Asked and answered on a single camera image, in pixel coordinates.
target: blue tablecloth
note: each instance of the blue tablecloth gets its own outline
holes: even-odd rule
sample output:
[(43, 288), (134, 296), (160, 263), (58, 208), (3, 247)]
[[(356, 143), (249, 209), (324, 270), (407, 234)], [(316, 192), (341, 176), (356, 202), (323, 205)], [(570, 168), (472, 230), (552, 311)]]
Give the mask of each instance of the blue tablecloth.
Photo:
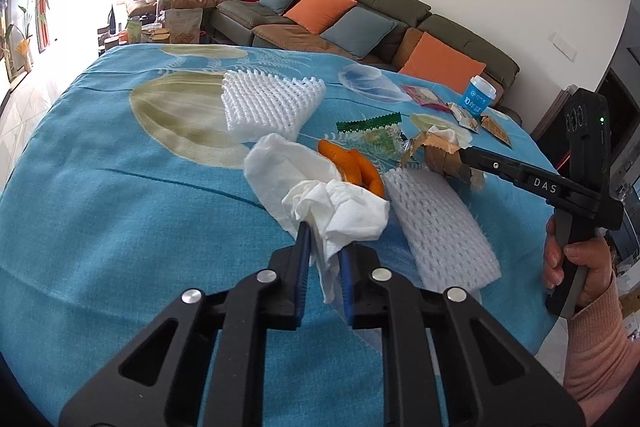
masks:
[[(250, 144), (231, 143), (214, 128), (222, 107), (215, 72), (322, 78), (326, 97), (298, 139), (312, 148), (334, 136), (336, 121), (395, 111), (413, 136), (408, 116), (428, 111), (346, 89), (338, 72), (350, 64), (328, 54), (139, 44), (103, 55), (54, 104), (0, 199), (0, 351), (53, 423), (72, 394), (184, 289), (229, 288), (292, 243), (238, 169)], [(425, 85), (385, 74), (396, 84)], [(444, 100), (457, 98), (428, 85)], [(193, 112), (177, 109), (185, 105)], [(472, 144), (552, 169), (522, 129), (498, 121), (513, 149), (484, 130)], [(500, 261), (503, 277), (481, 291), (482, 302), (534, 353), (553, 325), (540, 283), (552, 210), (495, 176), (479, 193), (455, 188)], [(383, 264), (419, 283), (393, 214), (371, 245)], [(382, 424), (380, 354), (322, 303), (315, 271), (303, 327), (269, 334), (264, 388), (266, 426)]]

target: potted plant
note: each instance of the potted plant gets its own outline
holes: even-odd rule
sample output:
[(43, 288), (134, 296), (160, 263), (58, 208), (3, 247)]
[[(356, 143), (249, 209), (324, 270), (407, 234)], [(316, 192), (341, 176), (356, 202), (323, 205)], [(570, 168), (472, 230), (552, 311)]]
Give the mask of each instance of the potted plant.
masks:
[[(9, 43), (9, 36), (11, 35), (11, 31), (13, 28), (17, 29), (18, 32), (20, 33), (20, 35), (22, 36), (22, 40), (18, 43), (18, 45), (15, 47), (15, 50), (22, 56), (22, 60), (24, 61), (24, 70), (27, 73), (31, 72), (31, 59), (29, 56), (29, 43), (31, 41), (31, 33), (29, 33), (29, 29), (30, 29), (30, 25), (31, 25), (31, 19), (33, 17), (30, 8), (31, 8), (31, 3), (33, 2), (33, 5), (35, 6), (36, 3), (38, 3), (41, 0), (27, 0), (27, 6), (21, 6), (18, 4), (18, 8), (20, 8), (20, 11), (22, 12), (22, 21), (24, 23), (24, 25), (22, 26), (22, 29), (24, 31), (22, 31), (20, 28), (18, 28), (18, 26), (16, 26), (15, 24), (9, 24), (7, 26), (6, 29), (6, 33), (4, 35), (4, 40)], [(47, 9), (49, 8), (49, 0), (43, 0), (45, 2), (45, 4), (47, 5)], [(47, 24), (47, 16), (45, 13), (41, 13), (38, 15), (38, 20), (43, 24), (46, 25)]]

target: human hand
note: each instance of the human hand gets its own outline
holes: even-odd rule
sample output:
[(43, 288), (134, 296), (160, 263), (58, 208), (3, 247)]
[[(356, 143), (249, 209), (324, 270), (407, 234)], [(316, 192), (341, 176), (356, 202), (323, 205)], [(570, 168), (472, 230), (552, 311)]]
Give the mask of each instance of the human hand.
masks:
[(603, 237), (595, 237), (581, 243), (572, 243), (561, 250), (556, 241), (556, 220), (551, 216), (546, 224), (545, 254), (543, 281), (549, 289), (558, 286), (564, 279), (562, 260), (566, 256), (578, 266), (586, 266), (589, 270), (584, 288), (578, 296), (577, 305), (584, 308), (607, 291), (611, 284), (613, 268), (609, 245)]

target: person's arm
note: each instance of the person's arm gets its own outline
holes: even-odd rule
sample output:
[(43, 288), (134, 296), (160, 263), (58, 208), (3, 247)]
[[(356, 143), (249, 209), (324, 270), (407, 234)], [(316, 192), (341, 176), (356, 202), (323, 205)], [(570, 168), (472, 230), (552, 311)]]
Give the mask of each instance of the person's arm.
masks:
[(592, 425), (613, 403), (640, 362), (640, 344), (622, 327), (616, 282), (568, 321), (564, 388)]
[(564, 387), (580, 404), (587, 425), (592, 425), (638, 367), (640, 344), (627, 340), (622, 327), (609, 247), (604, 239), (567, 245), (562, 252), (554, 233), (552, 218), (547, 225), (545, 243), (544, 280), (548, 288), (562, 282), (564, 255), (574, 264), (589, 267), (578, 298), (578, 305), (583, 309), (568, 320)]

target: tiled floor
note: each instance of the tiled floor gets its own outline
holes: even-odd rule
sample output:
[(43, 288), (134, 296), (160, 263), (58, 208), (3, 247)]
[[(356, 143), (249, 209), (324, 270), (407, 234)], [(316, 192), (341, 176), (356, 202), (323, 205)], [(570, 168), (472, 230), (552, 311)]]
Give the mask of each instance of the tiled floor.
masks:
[(39, 55), (0, 115), (0, 191), (51, 105), (79, 73), (94, 61), (95, 49), (54, 42)]

